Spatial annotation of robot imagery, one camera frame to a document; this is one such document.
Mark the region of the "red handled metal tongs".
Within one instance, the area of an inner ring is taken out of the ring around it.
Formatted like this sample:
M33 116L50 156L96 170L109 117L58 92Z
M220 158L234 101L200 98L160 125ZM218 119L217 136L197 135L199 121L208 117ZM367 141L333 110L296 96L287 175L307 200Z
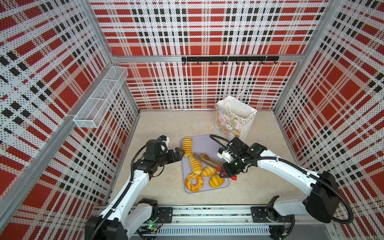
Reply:
M197 159L197 160L199 160L199 161L205 163L206 165L209 165L210 167L216 169L217 172L220 172L220 174L221 174L222 176L224 176L225 178L230 178L230 179L232 179L233 181L236 181L236 180L237 180L237 177L236 177L236 176L233 176L233 177L229 177L229 176L227 176L226 172L224 171L224 169L222 169L222 167L221 167L219 164L217 164L217 163L215 163L215 162L213 162L213 161L210 161L210 160L206 160L206 159L202 158L199 154L196 154L196 153L193 153L193 157L194 157L195 159Z

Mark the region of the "grey lilac tray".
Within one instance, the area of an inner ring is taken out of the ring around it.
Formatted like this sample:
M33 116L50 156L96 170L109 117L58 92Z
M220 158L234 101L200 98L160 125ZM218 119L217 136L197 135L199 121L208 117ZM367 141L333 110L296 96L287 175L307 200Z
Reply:
M225 162L223 159L220 159L217 156L217 153L218 153L220 145L217 142L215 142L214 140L212 140L208 135L194 136L194 137L190 137L190 138L193 139L192 154L196 153L196 154L199 154L200 156L201 156L201 154L206 154L213 161L215 161L215 163L219 164L220 166ZM206 167L206 164L203 163L203 162L201 162L201 163L202 163L202 167L203 167L203 170L204 170L204 168ZM185 180L186 180L187 176L193 173L192 169L191 169L189 157L183 157L183 160L182 160L182 170L183 170L184 190L188 194L200 193L200 192L204 192L204 191L211 191L211 190L215 190L215 189L226 188L226 187L229 186L230 181L231 181L230 179L225 179L224 184L221 185L220 187L218 187L218 188L211 188L209 186L209 180L210 180L211 177L203 177L203 179L204 179L204 186L202 187L202 189L200 191L198 191L198 192L191 192L191 191L189 191L185 187Z

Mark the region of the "croissant shaped bread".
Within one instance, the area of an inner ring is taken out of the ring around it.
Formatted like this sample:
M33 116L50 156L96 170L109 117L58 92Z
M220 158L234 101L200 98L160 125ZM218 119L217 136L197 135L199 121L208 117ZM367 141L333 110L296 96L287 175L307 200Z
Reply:
M206 154L201 154L201 157L212 164L215 162ZM216 173L217 173L216 168L213 168L209 165L206 165L206 167L204 168L204 170L201 173L201 176L202 177L211 177L212 175L215 175Z

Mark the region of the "ring doughnut bread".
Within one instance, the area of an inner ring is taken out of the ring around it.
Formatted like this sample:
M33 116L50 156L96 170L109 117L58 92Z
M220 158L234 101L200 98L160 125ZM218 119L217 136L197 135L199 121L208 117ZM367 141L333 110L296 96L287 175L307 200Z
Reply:
M191 192L198 192L204 186L204 179L197 174L190 174L185 180L185 187Z

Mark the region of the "round striped bun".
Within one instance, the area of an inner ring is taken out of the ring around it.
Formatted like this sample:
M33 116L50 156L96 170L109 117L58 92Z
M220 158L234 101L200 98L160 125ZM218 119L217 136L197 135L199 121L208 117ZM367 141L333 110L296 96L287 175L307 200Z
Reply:
M225 182L225 179L223 178L220 178L219 175L215 174L215 175L212 175L210 180L209 180L209 186L211 188L218 188L220 187L221 185L223 185Z

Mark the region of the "cartoon animal paper bag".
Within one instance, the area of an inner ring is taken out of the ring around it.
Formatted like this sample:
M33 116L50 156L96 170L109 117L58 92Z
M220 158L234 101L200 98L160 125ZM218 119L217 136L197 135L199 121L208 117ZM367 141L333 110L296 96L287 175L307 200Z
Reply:
M216 128L229 139L244 140L251 130L257 110L250 106L251 93L244 90L237 97L227 96L216 102Z

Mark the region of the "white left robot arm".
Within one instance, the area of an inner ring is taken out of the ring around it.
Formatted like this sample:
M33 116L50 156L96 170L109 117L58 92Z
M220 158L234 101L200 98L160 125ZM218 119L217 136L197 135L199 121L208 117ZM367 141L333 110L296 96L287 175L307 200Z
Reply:
M185 151L169 149L169 141L168 137L160 136L138 150L131 161L130 176L118 195L99 216L87 221L86 240L129 240L145 222L158 218L156 200L142 199L136 208L133 205L159 167L183 159Z

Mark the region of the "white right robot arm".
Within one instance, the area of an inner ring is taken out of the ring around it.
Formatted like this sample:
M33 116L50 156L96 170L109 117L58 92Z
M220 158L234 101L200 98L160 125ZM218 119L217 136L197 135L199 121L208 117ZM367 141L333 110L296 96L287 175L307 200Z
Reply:
M235 179L248 167L259 167L291 183L302 194L298 197L274 196L265 211L269 221L278 222L285 216L309 215L322 223L330 223L341 202L341 195L334 177L328 172L321 174L304 169L254 143L248 146L235 137L221 145L217 156L225 162L221 166L223 178Z

